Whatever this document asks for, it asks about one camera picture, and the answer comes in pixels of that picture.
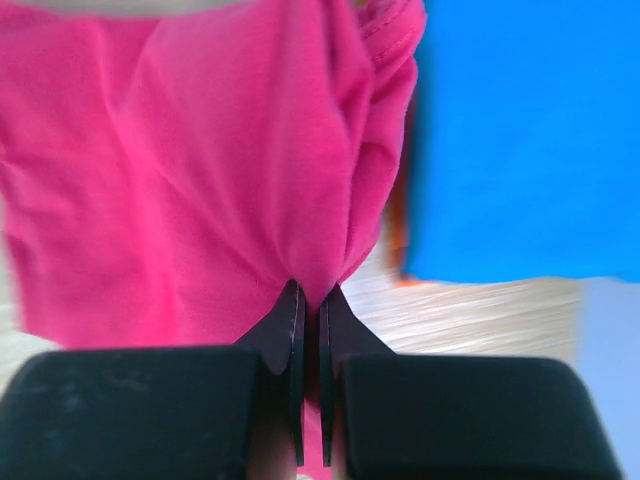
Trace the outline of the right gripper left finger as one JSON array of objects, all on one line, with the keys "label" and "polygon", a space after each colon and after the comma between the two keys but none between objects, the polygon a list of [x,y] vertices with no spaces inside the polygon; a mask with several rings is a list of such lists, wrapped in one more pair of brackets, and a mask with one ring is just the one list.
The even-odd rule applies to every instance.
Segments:
[{"label": "right gripper left finger", "polygon": [[268,370],[284,383],[286,425],[297,466],[304,465],[305,324],[305,294],[289,280],[271,310],[234,342],[258,351]]}]

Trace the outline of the pink t shirt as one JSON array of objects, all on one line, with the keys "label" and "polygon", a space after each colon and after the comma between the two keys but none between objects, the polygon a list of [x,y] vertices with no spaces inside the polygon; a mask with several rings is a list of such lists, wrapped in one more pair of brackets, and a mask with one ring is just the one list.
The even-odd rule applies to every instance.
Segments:
[{"label": "pink t shirt", "polygon": [[375,246],[420,1],[142,19],[1,5],[1,195],[21,325],[66,348],[228,343]]}]

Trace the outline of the folded blue t shirt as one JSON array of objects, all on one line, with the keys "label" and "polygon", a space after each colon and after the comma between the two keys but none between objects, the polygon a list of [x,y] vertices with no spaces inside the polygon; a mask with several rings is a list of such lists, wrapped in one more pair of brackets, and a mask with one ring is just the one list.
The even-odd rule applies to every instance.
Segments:
[{"label": "folded blue t shirt", "polygon": [[431,1],[404,269],[639,278],[639,5]]}]

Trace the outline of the folded orange t shirt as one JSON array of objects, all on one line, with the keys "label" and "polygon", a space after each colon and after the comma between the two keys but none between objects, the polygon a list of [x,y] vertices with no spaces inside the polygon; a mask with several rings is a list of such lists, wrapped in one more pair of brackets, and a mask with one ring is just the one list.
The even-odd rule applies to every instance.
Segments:
[{"label": "folded orange t shirt", "polygon": [[388,264],[394,275],[394,283],[397,287],[409,287],[423,284],[412,274],[404,271],[408,236],[408,208],[407,196],[403,188],[394,188],[387,205],[388,227]]}]

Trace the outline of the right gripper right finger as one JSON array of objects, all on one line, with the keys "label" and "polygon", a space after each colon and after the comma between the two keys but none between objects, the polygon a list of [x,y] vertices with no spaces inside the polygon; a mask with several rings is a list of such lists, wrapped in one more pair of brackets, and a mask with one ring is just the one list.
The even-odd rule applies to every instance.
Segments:
[{"label": "right gripper right finger", "polygon": [[332,463],[332,443],[341,362],[349,355],[394,355],[352,311],[339,285],[322,302],[318,316],[319,393],[323,463]]}]

